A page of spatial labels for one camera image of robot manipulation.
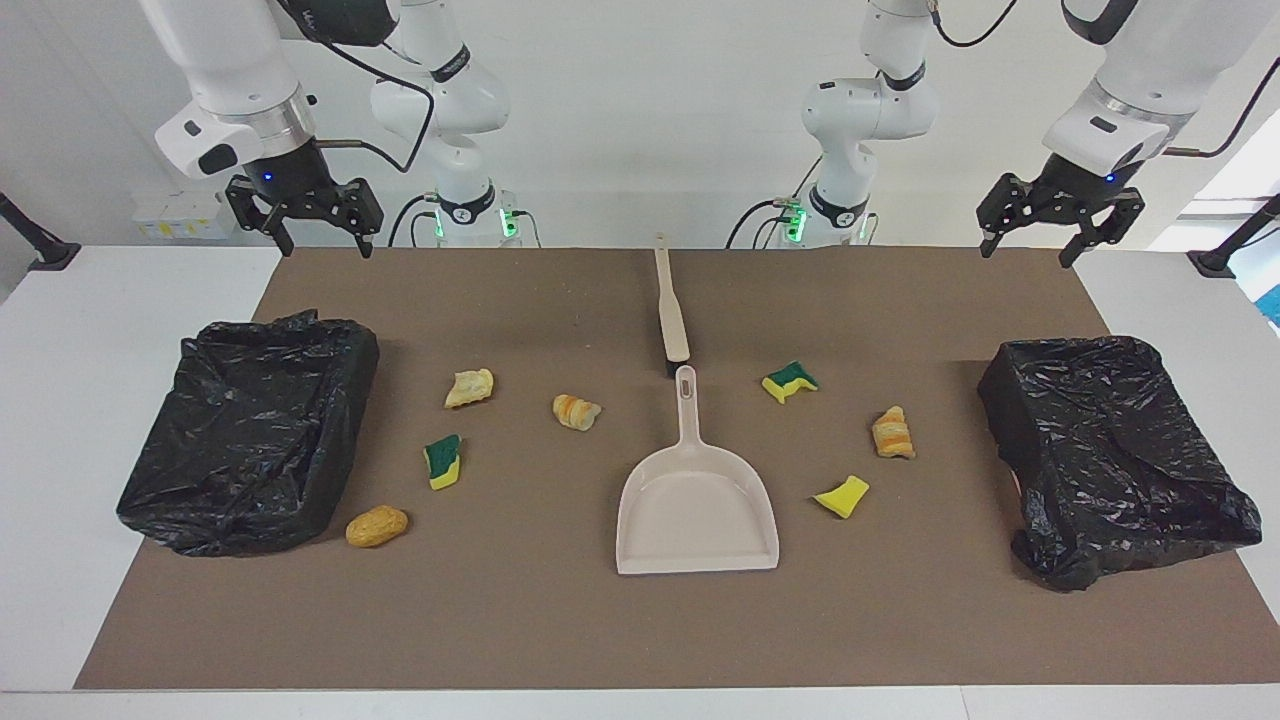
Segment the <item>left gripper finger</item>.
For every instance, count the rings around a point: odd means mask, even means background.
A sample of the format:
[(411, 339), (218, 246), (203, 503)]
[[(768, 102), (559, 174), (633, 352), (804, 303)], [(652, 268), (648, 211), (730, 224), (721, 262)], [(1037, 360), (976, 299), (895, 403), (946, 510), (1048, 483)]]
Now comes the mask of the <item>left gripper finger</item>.
[(1107, 217), (1094, 223), (1088, 215), (1078, 222), (1079, 231), (1060, 251), (1060, 266), (1071, 268), (1085, 252), (1101, 245), (1120, 243), (1146, 209), (1140, 195), (1119, 195), (1107, 205)]
[(977, 220), (983, 234), (979, 246), (982, 258), (991, 258), (1009, 233), (1034, 223), (1029, 191), (1030, 183), (1005, 173), (979, 202)]

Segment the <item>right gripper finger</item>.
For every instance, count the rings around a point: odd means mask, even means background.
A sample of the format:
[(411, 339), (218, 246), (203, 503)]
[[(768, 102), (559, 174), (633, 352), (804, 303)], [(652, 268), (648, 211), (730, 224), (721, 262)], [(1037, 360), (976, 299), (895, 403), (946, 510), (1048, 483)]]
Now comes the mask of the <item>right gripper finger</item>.
[(289, 258), (293, 254), (294, 241), (285, 228), (285, 204), (271, 204), (264, 211), (259, 206), (257, 190), (247, 176), (233, 176), (228, 181), (227, 202), (243, 231), (257, 232), (269, 237), (279, 249), (283, 258)]
[(381, 229), (384, 211), (366, 179), (335, 187), (335, 227), (348, 233), (362, 259), (372, 256), (372, 237)]

